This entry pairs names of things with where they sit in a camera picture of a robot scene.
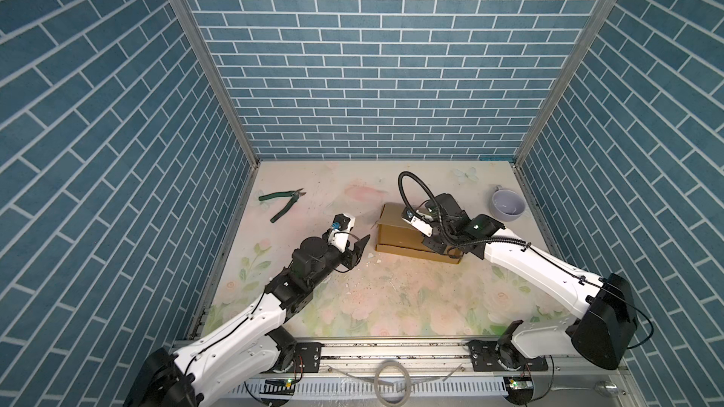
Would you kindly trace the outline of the brown cardboard box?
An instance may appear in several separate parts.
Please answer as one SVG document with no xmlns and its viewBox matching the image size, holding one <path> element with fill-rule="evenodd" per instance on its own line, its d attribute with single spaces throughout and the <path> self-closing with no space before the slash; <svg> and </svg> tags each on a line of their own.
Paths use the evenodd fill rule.
<svg viewBox="0 0 724 407">
<path fill-rule="evenodd" d="M 457 265 L 460 258 L 452 258 L 447 254 L 437 254 L 423 244 L 425 235 L 404 222 L 401 203 L 385 203 L 377 221 L 377 239 L 375 250 L 384 254 L 394 254 L 437 263 Z"/>
</svg>

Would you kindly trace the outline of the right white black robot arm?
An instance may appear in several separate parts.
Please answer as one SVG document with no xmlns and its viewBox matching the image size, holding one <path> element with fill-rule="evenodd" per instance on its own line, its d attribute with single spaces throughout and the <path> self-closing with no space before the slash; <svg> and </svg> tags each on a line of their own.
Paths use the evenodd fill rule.
<svg viewBox="0 0 724 407">
<path fill-rule="evenodd" d="M 600 369 L 620 365 L 642 316 L 627 280 L 569 265 L 488 215 L 470 218 L 449 194 L 429 199 L 417 210 L 405 209 L 402 218 L 422 234 L 429 250 L 472 254 L 522 277 L 563 306 L 565 315 L 558 320 L 511 322 L 496 345 L 504 367 L 516 370 L 539 357 L 567 355 Z"/>
</svg>

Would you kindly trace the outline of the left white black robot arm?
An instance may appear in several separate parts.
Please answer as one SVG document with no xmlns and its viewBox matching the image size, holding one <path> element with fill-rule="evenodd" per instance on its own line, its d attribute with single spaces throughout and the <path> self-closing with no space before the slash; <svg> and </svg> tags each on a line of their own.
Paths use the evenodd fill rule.
<svg viewBox="0 0 724 407">
<path fill-rule="evenodd" d="M 284 325 L 313 298 L 315 288 L 339 266 L 355 268 L 369 242 L 349 243 L 349 233 L 331 229 L 308 237 L 294 250 L 290 265 L 232 320 L 187 346 L 160 348 L 144 361 L 124 403 L 127 406 L 211 406 L 248 379 L 284 369 L 295 338 Z"/>
</svg>

